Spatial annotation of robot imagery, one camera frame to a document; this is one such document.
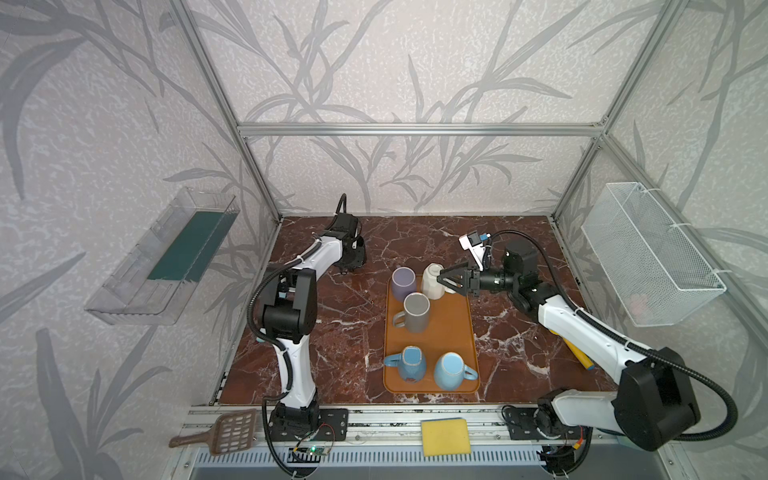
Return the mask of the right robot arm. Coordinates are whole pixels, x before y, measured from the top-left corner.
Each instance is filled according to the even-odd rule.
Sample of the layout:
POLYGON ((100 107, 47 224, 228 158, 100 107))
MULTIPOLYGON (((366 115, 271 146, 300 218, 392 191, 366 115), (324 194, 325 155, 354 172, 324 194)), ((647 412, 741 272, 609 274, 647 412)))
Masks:
POLYGON ((463 296, 506 294, 519 312, 569 341, 617 384, 614 392, 551 392, 539 407, 552 420, 620 434, 646 451, 669 441, 714 440, 735 428, 738 406, 723 387, 687 367, 674 350, 636 342, 577 305, 555 271, 551 281, 540 278, 539 265, 550 261, 543 247, 521 231, 509 234, 513 239, 505 246, 499 268, 491 264, 494 234, 473 231, 460 236, 461 247, 473 259, 442 269, 438 282, 463 296), (726 409, 718 426, 702 432, 691 430, 701 419, 694 382, 714 392, 726 409))

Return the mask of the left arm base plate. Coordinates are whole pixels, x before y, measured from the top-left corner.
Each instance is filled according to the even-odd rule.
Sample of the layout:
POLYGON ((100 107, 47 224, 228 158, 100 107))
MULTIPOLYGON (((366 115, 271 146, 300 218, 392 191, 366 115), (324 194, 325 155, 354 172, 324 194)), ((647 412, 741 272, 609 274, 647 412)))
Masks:
POLYGON ((267 433, 272 441, 299 441, 309 437, 319 441, 344 441, 347 435, 347 409, 279 408, 268 417, 267 433))

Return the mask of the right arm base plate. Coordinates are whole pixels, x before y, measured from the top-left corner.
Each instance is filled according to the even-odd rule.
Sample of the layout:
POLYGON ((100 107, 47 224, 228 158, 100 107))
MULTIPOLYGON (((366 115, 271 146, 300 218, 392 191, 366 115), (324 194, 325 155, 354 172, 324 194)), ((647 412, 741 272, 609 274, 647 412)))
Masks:
POLYGON ((580 427, 564 425, 548 407, 504 405, 501 416, 511 440, 575 443, 583 437, 580 427))

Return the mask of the white ceramic mug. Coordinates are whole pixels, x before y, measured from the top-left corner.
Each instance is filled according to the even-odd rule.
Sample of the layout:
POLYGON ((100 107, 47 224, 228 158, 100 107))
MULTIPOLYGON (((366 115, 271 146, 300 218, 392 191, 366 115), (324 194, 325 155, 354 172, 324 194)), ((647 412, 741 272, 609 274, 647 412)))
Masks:
POLYGON ((443 266, 438 263, 429 264, 422 275, 421 292, 431 301, 442 298, 446 293, 454 294, 454 291, 438 282, 438 276, 443 266))

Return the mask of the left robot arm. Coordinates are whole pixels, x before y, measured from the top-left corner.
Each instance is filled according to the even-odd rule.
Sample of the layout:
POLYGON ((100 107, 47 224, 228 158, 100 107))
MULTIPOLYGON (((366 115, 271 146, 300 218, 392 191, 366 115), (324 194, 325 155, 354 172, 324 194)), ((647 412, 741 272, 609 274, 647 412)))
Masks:
POLYGON ((312 378, 309 336, 318 314, 317 282, 332 267, 341 273, 366 262, 360 220, 347 211, 340 196, 330 224, 294 259, 270 264, 247 306, 247 324, 260 341, 272 345, 278 358, 281 393, 264 420, 270 439, 304 436, 321 425, 317 388, 312 378))

